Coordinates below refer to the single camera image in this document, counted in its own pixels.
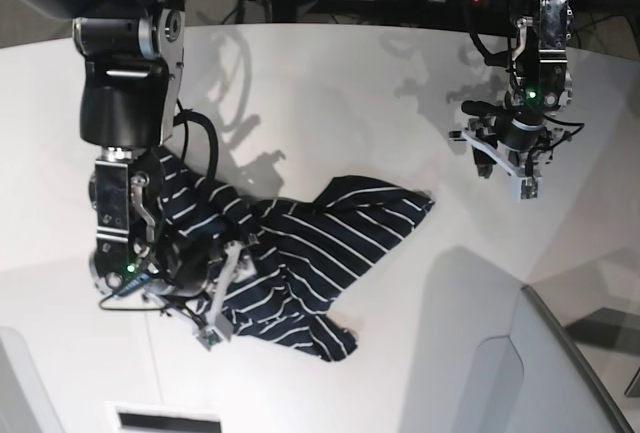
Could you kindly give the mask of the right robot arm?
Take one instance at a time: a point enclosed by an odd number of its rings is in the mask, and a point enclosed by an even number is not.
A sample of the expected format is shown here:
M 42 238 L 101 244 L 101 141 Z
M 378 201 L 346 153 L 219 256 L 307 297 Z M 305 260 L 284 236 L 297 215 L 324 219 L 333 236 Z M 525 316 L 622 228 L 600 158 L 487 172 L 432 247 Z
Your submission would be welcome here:
M 133 295 L 144 311 L 186 310 L 211 282 L 221 243 L 197 230 L 218 219 L 203 198 L 214 176 L 190 171 L 165 145 L 176 127 L 212 129 L 179 101 L 185 13 L 184 0 L 90 0 L 73 18 L 85 68 L 80 135 L 100 150 L 89 195 L 104 310 Z

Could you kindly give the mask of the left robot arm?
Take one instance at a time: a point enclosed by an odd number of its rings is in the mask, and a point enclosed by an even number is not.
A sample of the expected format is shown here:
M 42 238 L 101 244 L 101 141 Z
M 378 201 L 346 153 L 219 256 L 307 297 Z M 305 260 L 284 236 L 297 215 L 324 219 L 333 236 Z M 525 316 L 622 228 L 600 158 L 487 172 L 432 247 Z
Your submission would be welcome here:
M 578 123 L 554 117 L 572 95 L 567 58 L 573 21 L 569 0 L 503 0 L 510 29 L 506 49 L 496 53 L 479 37 L 474 2 L 463 3 L 469 36 L 486 65 L 506 71 L 508 89 L 500 105 L 464 101 L 461 109 L 471 120 L 462 134 L 474 148 L 480 175 L 489 177 L 494 166 L 502 165 L 512 176 L 533 178 L 541 157 L 582 129 Z

